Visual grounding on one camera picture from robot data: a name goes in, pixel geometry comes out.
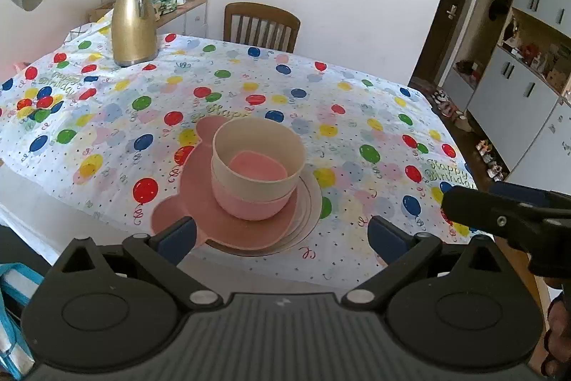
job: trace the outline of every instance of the tablecloth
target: tablecloth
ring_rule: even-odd
[[[290,250],[238,257],[209,246],[204,260],[350,288],[382,266],[367,223],[466,242],[443,216],[443,192],[475,188],[439,118],[415,89],[267,49],[169,34],[158,57],[119,69],[110,14],[2,84],[0,158],[70,206],[125,232],[150,232],[153,208],[178,175],[207,115],[255,115],[302,138],[322,189],[321,220]],[[34,200],[22,193],[22,202]]]

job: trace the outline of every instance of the door frame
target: door frame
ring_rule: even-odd
[[[448,48],[444,53],[444,57],[440,63],[439,70],[436,73],[436,77],[434,79],[434,82],[438,84],[438,86],[442,86],[444,84],[446,77],[452,69],[456,54],[460,49],[460,44],[462,43],[462,39],[464,38],[466,29],[468,28],[468,23],[470,22],[470,18],[472,17],[475,6],[476,0],[466,0],[464,2],[464,7],[460,12],[460,17],[456,23],[454,32],[452,33],[452,39],[448,44]]]

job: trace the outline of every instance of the striped bag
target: striped bag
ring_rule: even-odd
[[[34,359],[18,324],[6,311],[2,294],[26,306],[42,279],[21,263],[0,264],[0,365],[15,379],[21,379],[32,368]]]

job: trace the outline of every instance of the wooden chair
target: wooden chair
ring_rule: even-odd
[[[232,18],[234,16],[239,16],[240,20],[238,21],[235,39],[232,40]],[[248,25],[242,39],[244,17],[248,19]],[[252,38],[252,21],[254,19],[256,19],[256,25]],[[265,26],[261,34],[262,23],[265,23]],[[224,41],[291,53],[298,38],[300,25],[301,22],[295,15],[277,7],[255,2],[234,2],[228,4],[224,10]],[[285,42],[288,29],[289,38]]]

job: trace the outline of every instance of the gold thermos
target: gold thermos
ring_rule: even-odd
[[[116,0],[111,20],[113,59],[119,66],[156,57],[155,11],[151,0]]]

